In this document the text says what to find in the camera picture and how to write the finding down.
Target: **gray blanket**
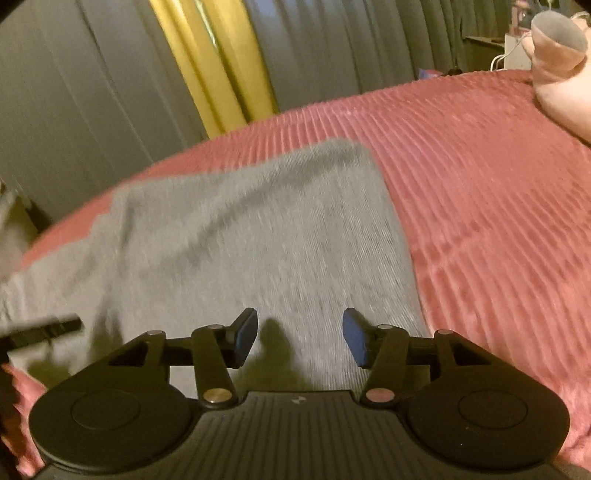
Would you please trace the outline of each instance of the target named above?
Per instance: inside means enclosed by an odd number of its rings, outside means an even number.
[[[189,336],[229,324],[247,306],[259,336],[233,372],[250,389],[359,391],[342,313],[427,335],[400,222],[360,145],[330,141],[230,173],[120,188],[85,240],[0,290],[8,329],[77,313],[86,328],[15,354],[49,386],[151,329]],[[171,383],[194,395],[192,369]]]

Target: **yellow curtain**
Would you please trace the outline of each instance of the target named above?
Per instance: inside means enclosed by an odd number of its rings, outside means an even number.
[[[242,0],[207,0],[201,12],[198,1],[150,3],[207,134],[214,138],[277,109]]]
[[[201,1],[246,119],[264,120],[277,113],[267,69],[242,0]]]

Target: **ribbed pink bedding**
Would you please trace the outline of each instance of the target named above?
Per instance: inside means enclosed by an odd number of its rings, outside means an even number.
[[[429,327],[559,393],[571,414],[563,456],[591,469],[591,149],[532,96],[521,72],[423,80],[251,125],[135,179],[240,168],[330,137],[363,143],[408,236]],[[54,227],[25,265],[85,236],[109,202]]]

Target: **controller logo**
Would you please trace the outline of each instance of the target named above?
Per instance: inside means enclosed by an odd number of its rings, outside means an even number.
[[[291,399],[291,401],[293,403],[295,403],[296,405],[299,405],[301,403],[305,403],[308,399],[305,397],[302,397],[301,395],[299,397],[294,397]]]

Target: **gray curtain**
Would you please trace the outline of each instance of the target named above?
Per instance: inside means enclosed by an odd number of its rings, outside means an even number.
[[[244,0],[281,111],[466,68],[463,35],[502,35],[510,0]]]
[[[148,0],[25,0],[0,46],[0,178],[51,220],[206,138]]]

